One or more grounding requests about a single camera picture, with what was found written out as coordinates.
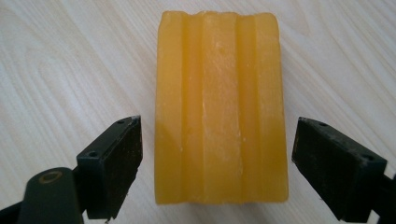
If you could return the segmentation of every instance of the yellow soap bar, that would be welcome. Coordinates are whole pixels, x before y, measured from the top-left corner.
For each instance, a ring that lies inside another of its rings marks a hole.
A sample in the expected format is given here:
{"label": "yellow soap bar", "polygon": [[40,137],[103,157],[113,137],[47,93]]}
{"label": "yellow soap bar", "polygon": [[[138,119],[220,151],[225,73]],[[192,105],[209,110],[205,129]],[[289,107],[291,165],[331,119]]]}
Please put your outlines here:
{"label": "yellow soap bar", "polygon": [[274,15],[164,12],[157,60],[156,202],[285,201]]}

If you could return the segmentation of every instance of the light wood surface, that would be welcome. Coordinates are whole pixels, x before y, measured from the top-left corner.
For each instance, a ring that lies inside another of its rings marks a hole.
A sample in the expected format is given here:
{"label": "light wood surface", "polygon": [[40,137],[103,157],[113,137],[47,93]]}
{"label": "light wood surface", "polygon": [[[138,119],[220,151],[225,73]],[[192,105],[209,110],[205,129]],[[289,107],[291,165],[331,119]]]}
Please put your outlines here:
{"label": "light wood surface", "polygon": [[[286,203],[156,205],[156,48],[165,10],[277,16]],[[74,168],[114,121],[140,114],[144,159],[111,223],[338,223],[291,162],[297,118],[331,124],[386,158],[386,174],[395,174],[395,12],[392,0],[0,1],[0,207],[20,201],[33,175]]]}

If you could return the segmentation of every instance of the wooden table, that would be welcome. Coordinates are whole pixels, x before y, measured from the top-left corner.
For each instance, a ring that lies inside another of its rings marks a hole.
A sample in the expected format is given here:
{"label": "wooden table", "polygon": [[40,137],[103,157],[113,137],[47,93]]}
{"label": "wooden table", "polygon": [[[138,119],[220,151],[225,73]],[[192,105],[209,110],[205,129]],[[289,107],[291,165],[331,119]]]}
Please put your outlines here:
{"label": "wooden table", "polygon": [[[277,16],[286,203],[154,202],[156,46],[165,10]],[[331,124],[386,158],[386,174],[395,174],[395,12],[391,0],[0,1],[0,207],[20,201],[33,175],[74,168],[77,154],[114,121],[140,114],[144,159],[112,223],[338,223],[291,162],[297,118]]]}

